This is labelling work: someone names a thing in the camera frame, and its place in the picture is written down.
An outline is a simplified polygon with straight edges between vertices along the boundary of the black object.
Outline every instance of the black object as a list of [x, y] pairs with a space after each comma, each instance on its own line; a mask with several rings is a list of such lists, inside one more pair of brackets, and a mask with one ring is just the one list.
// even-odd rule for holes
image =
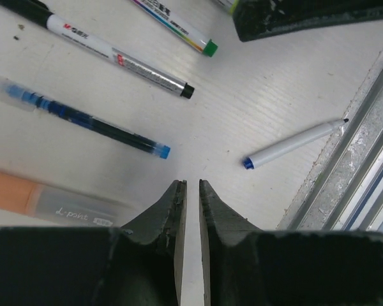
[[54, 14], [39, 0], [0, 0], [0, 5], [44, 28], [47, 28], [47, 20]]
[[179, 305], [185, 199], [175, 181], [121, 229], [0, 228], [0, 306]]
[[[186, 182], [122, 228], [0, 228], [0, 306], [178, 306]], [[200, 181], [206, 306], [383, 305], [383, 234], [261, 231]]]
[[200, 181], [206, 306], [383, 305], [383, 234], [261, 231]]
[[383, 0], [239, 0], [233, 13], [241, 41], [378, 19]]
[[190, 86], [189, 84], [186, 83], [180, 96], [185, 97], [187, 99], [190, 99], [192, 97], [193, 93], [194, 93], [194, 87]]

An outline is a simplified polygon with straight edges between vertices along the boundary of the white table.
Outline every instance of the white table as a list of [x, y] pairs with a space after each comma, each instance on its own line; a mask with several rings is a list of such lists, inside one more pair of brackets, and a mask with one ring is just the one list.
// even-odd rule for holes
[[[189, 82], [196, 88], [191, 100], [3, 8], [0, 75], [170, 145], [169, 159], [0, 103], [0, 169], [130, 203], [137, 213], [174, 179], [187, 180], [182, 305], [202, 305], [199, 179], [208, 179], [250, 222], [274, 229], [327, 138], [254, 171], [242, 167], [242, 158], [340, 118], [383, 49], [383, 21], [241, 43], [231, 17], [210, 0], [164, 3], [212, 37], [219, 46], [213, 58], [198, 54], [127, 0], [46, 2], [59, 16]], [[47, 223], [0, 211], [0, 224]]]

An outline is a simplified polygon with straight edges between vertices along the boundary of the marker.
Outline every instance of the marker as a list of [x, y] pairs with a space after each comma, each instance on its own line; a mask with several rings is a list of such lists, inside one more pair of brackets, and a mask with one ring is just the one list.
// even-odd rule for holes
[[237, 4], [239, 2], [239, 0], [214, 0], [214, 1], [217, 2], [219, 5], [221, 5], [222, 8], [226, 10], [227, 13], [229, 13], [230, 15], [234, 13], [234, 11], [236, 10]]
[[70, 226], [122, 226], [135, 210], [0, 172], [0, 209]]
[[166, 159], [169, 156], [170, 148], [166, 145], [154, 142], [132, 132], [124, 131], [120, 127], [115, 127], [101, 119], [46, 98], [22, 85], [1, 77], [0, 101], [29, 111], [39, 108], [61, 119], [130, 145], [136, 149], [159, 156], [160, 158]]
[[307, 143], [310, 143], [323, 136], [331, 134], [338, 127], [343, 126], [349, 119], [336, 120], [315, 126], [295, 136], [282, 140], [264, 150], [248, 156], [244, 161], [246, 169], [255, 169], [268, 163], [288, 152], [291, 152]]
[[58, 17], [49, 10], [47, 5], [38, 0], [0, 0], [0, 5], [174, 94], [187, 99], [193, 95], [194, 88], [185, 81], [143, 63], [77, 25]]
[[204, 36], [157, 0], [132, 0], [132, 2], [148, 12], [200, 53], [212, 57], [217, 51], [217, 45], [210, 38]]

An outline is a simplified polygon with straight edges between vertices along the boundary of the blue pen cap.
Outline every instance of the blue pen cap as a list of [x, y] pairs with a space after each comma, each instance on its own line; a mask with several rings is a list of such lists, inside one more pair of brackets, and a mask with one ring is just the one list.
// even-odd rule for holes
[[249, 157], [243, 161], [243, 165], [247, 170], [254, 169], [254, 164]]
[[157, 155], [160, 158], [167, 159], [169, 156], [169, 153], [170, 153], [170, 148], [168, 146], [157, 143], [152, 154]]

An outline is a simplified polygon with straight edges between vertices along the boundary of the whiteboard marker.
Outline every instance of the whiteboard marker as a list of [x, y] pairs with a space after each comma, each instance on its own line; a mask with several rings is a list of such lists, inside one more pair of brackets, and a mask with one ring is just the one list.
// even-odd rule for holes
[[255, 169], [268, 163], [288, 152], [291, 152], [307, 143], [310, 143], [323, 136], [331, 134], [335, 129], [343, 126], [349, 119], [336, 120], [315, 126], [295, 136], [282, 140], [264, 150], [248, 156], [243, 164], [246, 169]]
[[204, 36], [192, 25], [182, 20], [158, 0], [131, 0], [150, 16], [155, 18], [182, 40], [204, 55], [212, 57], [217, 51], [217, 45]]
[[194, 88], [185, 81], [143, 63], [106, 41], [58, 17], [49, 10], [47, 5], [38, 0], [0, 0], [0, 5], [178, 96], [187, 99], [192, 97]]

